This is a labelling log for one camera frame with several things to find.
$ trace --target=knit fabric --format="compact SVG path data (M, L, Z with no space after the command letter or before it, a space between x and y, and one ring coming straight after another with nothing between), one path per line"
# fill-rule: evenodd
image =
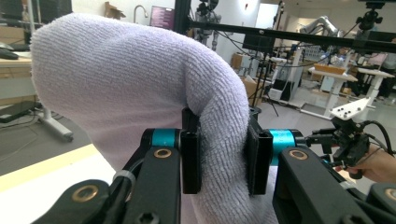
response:
M200 223L276 223L271 194L248 195L247 96L215 52L164 29L82 14L40 28L31 50L42 104L85 130L116 170L147 128L181 128L186 106L200 116L202 190L183 196L182 223L196 222L189 197Z

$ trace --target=teal cylindrical joint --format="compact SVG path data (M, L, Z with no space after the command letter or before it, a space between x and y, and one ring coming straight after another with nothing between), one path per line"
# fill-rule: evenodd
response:
M155 129L151 138L153 147L175 147L176 129Z
M290 130L287 129L270 129L273 139L274 155L271 161L271 165L276 166L278 164L278 156L280 152L286 147L295 147L294 136Z

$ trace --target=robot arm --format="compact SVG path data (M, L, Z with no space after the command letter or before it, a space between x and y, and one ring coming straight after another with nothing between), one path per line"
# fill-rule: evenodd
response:
M315 21L309 23L300 29L301 34L313 34L314 31L317 31L319 25L323 26L323 30L328 32L328 36L338 36L338 29L335 28L334 25L329 21L327 16L321 16L317 18Z

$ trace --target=white table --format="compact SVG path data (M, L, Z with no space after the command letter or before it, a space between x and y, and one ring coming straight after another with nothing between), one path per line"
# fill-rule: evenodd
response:
M19 58L18 60L0 59L0 67L5 67L5 68L30 67L31 64L32 64L32 59L28 59L28 58ZM27 81L33 87L32 83L31 83L32 81L30 80L30 78L25 78L25 79L28 79ZM45 124L49 125L54 131L56 131L58 134L60 134L67 141L73 140L73 133L70 130L68 130L67 128L65 128L61 123L59 123L58 120L53 119L51 116L50 110L48 110L47 108L44 108L44 113L39 113L38 116L41 121L43 121Z
M373 100L379 93L379 87L381 86L382 80L387 77L393 78L394 76L379 70L372 70L365 68L358 68L358 71L366 75L374 76L374 79L370 83L370 88L367 91L367 96L370 97L368 106L375 108L375 106L373 106Z
M312 111L302 109L301 112L309 115L313 115L323 119L330 119L330 109L334 108L335 104L338 102L339 92L343 83L346 81L358 81L355 77L348 74L338 75L334 73L327 73L315 70L314 67L308 69L314 75L320 75L325 77L334 77L334 83L332 84L332 89L330 90L330 97L327 100L326 107L323 114L318 114Z

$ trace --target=floor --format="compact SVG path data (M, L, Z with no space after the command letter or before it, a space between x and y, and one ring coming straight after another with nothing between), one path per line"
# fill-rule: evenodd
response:
M374 102L376 109L366 109L355 121L367 119L376 120L384 125L391 138L391 143L396 146L396 105L391 102L396 94L390 96L389 101ZM315 83L304 81L295 96L290 100L290 105L284 103L275 104L279 116L276 115L273 107L268 103L262 103L259 108L262 112L259 115L259 123L264 129L297 129L304 136L308 136L314 130L332 128L332 123L326 119L320 119L300 112L301 102L308 102L316 105L324 105L327 95L323 92L315 91ZM341 97L339 104L343 104L348 99ZM67 142L55 135L44 124L37 122L35 117L27 116L14 122L25 123L24 125L11 128L1 128L0 126L0 177L32 164L56 157L58 155L73 151L76 148L87 146L91 141L74 122L62 116L54 114L66 128L74 133L74 141ZM365 131L376 136L384 142L382 133L374 125L366 127ZM313 146L312 149L321 154L320 146ZM371 181L362 179L357 182L358 188L367 192Z

